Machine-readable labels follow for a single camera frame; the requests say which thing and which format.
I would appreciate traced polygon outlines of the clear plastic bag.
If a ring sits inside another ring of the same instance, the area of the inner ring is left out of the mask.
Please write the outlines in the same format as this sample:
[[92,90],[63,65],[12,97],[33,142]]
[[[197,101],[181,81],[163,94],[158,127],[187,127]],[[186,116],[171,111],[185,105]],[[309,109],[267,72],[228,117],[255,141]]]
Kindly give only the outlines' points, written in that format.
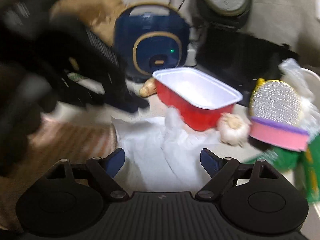
[[128,193],[194,193],[209,181],[200,153],[219,144],[216,130],[193,131],[175,108],[167,109],[165,116],[112,123],[118,146],[125,151],[125,163],[114,179]]

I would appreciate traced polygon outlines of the red white plastic tray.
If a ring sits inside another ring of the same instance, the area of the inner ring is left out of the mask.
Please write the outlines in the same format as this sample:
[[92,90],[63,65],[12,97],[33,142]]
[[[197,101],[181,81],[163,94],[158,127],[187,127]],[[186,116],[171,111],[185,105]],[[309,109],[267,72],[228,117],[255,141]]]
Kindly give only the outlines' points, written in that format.
[[242,94],[224,82],[194,68],[157,70],[157,96],[175,107],[183,121],[196,131],[214,128],[223,113],[232,113]]

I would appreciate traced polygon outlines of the green snack bag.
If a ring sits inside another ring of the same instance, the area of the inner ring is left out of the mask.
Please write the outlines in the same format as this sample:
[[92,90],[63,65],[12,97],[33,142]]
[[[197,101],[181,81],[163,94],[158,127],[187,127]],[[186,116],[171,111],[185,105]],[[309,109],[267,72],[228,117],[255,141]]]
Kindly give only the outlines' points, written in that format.
[[292,183],[304,193],[308,202],[319,202],[319,136],[310,142],[305,152],[286,150],[255,139],[250,139],[249,143],[261,153],[245,163],[253,164],[257,159],[265,159],[280,173],[291,173]]

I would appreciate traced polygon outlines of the garlic bulb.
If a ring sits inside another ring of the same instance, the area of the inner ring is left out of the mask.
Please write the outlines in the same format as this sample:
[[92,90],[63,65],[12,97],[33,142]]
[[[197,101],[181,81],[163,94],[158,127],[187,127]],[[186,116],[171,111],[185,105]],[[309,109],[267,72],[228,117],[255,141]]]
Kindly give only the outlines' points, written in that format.
[[251,122],[238,114],[223,113],[217,122],[220,141],[231,146],[240,146],[247,142]]

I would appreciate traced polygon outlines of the pink striped cloth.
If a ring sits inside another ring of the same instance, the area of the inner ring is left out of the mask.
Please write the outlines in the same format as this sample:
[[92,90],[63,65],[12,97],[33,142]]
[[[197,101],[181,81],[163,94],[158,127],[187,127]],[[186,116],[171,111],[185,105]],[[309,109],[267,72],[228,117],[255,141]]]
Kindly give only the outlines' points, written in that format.
[[29,136],[23,162],[50,166],[60,159],[68,159],[81,163],[91,157],[106,157],[116,146],[116,130],[112,124],[81,126],[43,118],[39,130]]

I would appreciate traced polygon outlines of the round wooden cutting board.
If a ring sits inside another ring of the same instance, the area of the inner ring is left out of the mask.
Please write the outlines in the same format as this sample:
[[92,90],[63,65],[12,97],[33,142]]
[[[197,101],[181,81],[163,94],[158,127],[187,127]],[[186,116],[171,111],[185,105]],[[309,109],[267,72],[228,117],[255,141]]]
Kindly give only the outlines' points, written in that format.
[[111,47],[116,19],[125,8],[123,0],[58,0],[50,9],[50,19],[76,16]]

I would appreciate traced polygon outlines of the pink purple sponge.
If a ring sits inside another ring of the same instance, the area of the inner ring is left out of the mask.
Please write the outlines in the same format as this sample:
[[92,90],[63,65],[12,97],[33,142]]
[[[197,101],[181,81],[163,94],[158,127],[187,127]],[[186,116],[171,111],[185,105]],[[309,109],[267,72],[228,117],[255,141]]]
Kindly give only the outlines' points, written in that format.
[[290,151],[304,152],[308,148],[309,133],[306,130],[270,119],[251,117],[249,135],[256,140]]

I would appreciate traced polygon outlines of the yellow-rimmed round scrubber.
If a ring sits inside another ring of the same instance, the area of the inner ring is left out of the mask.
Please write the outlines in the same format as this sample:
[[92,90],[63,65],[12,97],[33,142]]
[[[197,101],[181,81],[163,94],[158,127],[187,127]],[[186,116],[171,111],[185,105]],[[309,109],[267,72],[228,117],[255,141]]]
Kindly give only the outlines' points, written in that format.
[[249,114],[252,117],[298,126],[302,118],[301,98],[284,81],[258,79],[249,101]]

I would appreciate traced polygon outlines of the ginger root piece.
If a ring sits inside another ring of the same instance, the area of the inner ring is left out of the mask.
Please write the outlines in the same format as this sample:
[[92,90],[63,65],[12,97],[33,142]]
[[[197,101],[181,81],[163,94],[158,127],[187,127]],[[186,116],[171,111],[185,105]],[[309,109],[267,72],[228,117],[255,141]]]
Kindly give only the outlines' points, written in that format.
[[147,98],[157,93],[156,80],[151,77],[145,81],[144,85],[139,90],[139,95]]

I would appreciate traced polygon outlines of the navy blue rice cooker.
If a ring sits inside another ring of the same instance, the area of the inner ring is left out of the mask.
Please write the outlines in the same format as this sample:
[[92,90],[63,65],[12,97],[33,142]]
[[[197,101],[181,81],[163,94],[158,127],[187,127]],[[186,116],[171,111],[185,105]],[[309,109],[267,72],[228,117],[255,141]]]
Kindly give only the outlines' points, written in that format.
[[137,83],[161,69],[184,66],[190,25],[168,4],[128,6],[114,26],[114,50],[125,60],[126,75]]

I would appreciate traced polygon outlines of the black rice cooker open lid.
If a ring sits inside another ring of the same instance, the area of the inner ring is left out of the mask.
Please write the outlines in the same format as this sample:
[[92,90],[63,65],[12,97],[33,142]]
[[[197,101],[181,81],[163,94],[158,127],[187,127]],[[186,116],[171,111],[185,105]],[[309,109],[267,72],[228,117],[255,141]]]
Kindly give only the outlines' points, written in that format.
[[234,86],[249,86],[258,78],[279,79],[279,64],[298,55],[290,46],[243,33],[253,0],[196,0],[200,28],[197,63]]

